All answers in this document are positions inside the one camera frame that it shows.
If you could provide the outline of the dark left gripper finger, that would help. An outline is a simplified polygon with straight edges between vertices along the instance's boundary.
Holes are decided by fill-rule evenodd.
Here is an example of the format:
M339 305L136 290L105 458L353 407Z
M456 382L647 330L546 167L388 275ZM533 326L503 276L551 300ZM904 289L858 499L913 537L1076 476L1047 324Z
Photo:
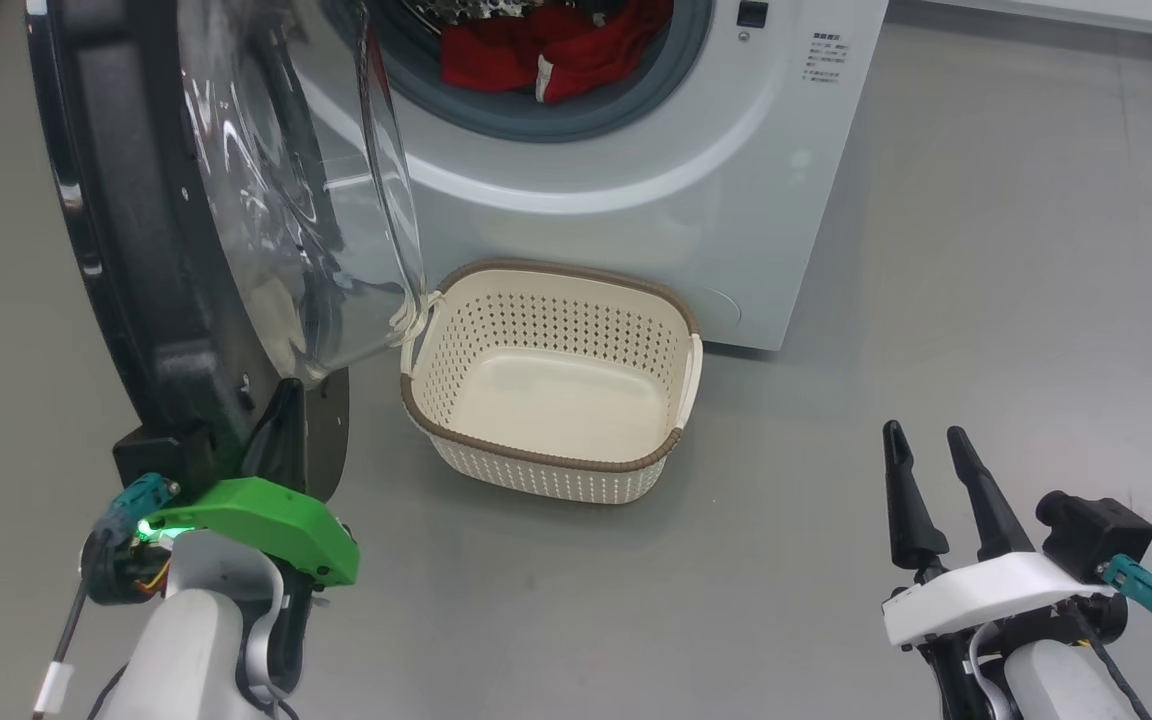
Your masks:
M241 460L242 477L306 491L306 400L298 379L279 382Z

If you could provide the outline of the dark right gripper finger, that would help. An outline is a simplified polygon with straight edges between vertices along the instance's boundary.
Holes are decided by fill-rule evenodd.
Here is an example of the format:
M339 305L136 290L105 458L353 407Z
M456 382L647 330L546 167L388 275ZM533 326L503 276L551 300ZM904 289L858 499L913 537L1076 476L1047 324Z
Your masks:
M996 479L975 450L965 429L946 432L948 450L956 477L963 483L972 505L973 523L980 541L975 553L979 562L998 559L1011 552L1034 552L1033 543L1021 526L1018 516L998 487Z
M948 541L929 515L914 477L914 450L899 420L884 423L882 450L892 564L916 574L941 574Z

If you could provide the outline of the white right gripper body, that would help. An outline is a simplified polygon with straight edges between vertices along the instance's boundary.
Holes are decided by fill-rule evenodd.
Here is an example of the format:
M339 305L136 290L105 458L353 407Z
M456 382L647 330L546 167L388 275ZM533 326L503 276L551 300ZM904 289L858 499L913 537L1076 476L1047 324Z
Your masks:
M920 644L1073 597L1112 597L1116 589L1079 582L1039 552L1011 552L915 584L882 602L892 647Z

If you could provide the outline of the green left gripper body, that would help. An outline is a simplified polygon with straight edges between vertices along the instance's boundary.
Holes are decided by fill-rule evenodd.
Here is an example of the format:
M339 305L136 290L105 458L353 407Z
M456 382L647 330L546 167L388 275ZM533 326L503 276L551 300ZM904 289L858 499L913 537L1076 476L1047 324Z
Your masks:
M141 477L97 520L81 551L81 582L100 605L145 602L183 575L180 538L211 530L291 566L311 588L356 583L361 551L328 507L257 477L223 480L194 502L179 484Z

